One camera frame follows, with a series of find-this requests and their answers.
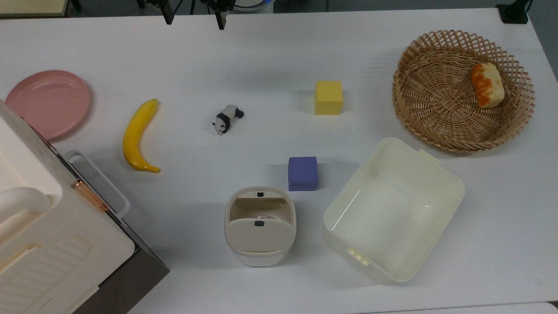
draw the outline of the banana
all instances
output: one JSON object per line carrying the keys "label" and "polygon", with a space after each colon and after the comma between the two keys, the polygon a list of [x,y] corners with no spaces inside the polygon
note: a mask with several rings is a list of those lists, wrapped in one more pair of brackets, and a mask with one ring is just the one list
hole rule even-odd
{"label": "banana", "polygon": [[146,126],[155,115],[157,110],[157,98],[151,99],[143,103],[138,108],[130,123],[124,132],[124,139],[122,140],[122,150],[124,157],[132,168],[140,171],[159,172],[161,169],[150,165],[140,152],[140,139]]}

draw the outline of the blue block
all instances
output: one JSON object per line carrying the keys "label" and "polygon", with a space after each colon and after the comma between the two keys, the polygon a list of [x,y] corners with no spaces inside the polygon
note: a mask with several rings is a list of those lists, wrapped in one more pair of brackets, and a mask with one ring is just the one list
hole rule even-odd
{"label": "blue block", "polygon": [[318,160],[316,157],[288,159],[288,190],[315,191],[318,188]]}

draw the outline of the toy panda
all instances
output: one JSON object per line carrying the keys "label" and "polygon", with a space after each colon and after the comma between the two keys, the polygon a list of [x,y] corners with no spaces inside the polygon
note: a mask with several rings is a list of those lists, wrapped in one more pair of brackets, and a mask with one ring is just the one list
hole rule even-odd
{"label": "toy panda", "polygon": [[238,109],[238,106],[233,104],[226,106],[225,109],[217,115],[217,119],[215,120],[215,123],[213,123],[215,131],[217,131],[217,134],[219,135],[227,133],[230,128],[230,121],[233,118],[240,119],[242,117],[244,117],[244,112]]}

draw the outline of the toy bread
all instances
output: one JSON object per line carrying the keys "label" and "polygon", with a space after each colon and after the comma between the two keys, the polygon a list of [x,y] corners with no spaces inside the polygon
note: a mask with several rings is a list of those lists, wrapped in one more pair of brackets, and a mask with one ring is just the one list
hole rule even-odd
{"label": "toy bread", "polygon": [[496,66],[492,63],[479,63],[473,67],[471,81],[480,108],[492,108],[504,100],[504,86]]}

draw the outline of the woven basket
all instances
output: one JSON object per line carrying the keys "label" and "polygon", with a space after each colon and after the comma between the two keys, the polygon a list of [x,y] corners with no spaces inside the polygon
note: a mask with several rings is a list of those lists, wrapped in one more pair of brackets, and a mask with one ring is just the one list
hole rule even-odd
{"label": "woven basket", "polygon": [[[493,63],[505,97],[481,109],[471,69]],[[460,153],[489,150],[519,134],[533,114],[531,79],[493,42],[463,31],[420,36],[401,55],[393,76],[393,103],[405,127],[429,145]]]}

